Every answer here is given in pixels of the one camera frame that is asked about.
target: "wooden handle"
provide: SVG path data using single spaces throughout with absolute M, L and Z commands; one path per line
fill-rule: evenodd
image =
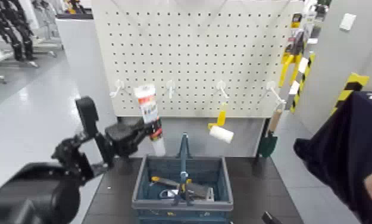
M 277 109 L 270 120 L 268 131 L 274 132 L 276 130 L 277 124 L 279 123 L 280 116 L 282 115 L 282 110 Z

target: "pegboard stand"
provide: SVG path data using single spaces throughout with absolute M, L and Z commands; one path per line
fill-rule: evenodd
M 266 84 L 279 81 L 291 18 L 303 6 L 283 0 L 98 1 L 92 9 L 110 90 L 117 92 L 115 114 L 139 116 L 133 88 L 153 83 L 164 117 L 217 117 L 222 102 L 228 117 L 271 117 L 276 97 Z

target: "pegboard hook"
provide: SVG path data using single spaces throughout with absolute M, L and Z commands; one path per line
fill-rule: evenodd
M 220 80 L 216 84 L 216 89 L 222 91 L 222 94 L 225 98 L 229 99 L 230 97 L 225 93 L 224 88 L 226 88 L 226 83 L 223 80 Z
M 274 81 L 269 81 L 269 82 L 266 83 L 266 90 L 271 91 L 273 93 L 273 95 L 277 98 L 277 103 L 286 105 L 286 101 L 281 99 L 281 97 L 274 90 L 275 87 L 276 87 L 276 82 L 274 82 Z
M 172 99 L 173 93 L 174 93 L 174 89 L 176 88 L 176 85 L 174 84 L 174 81 L 173 80 L 169 80 L 166 83 L 166 88 L 169 91 L 169 99 Z
M 111 98 L 115 98 L 116 95 L 118 95 L 119 91 L 121 89 L 124 89 L 124 82 L 122 80 L 120 80 L 120 79 L 116 80 L 115 87 L 116 87 L 115 92 L 110 92 L 110 97 Z

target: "light switch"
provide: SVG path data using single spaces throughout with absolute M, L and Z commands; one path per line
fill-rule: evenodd
M 356 17 L 357 15 L 346 13 L 343 17 L 343 20 L 341 21 L 340 29 L 351 30 Z

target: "paint roller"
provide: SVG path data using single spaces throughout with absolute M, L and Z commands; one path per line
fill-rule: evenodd
M 224 125 L 224 122 L 226 120 L 226 105 L 226 103 L 222 103 L 217 122 L 209 123 L 208 129 L 210 130 L 211 136 L 230 144 L 235 134 L 221 127 Z

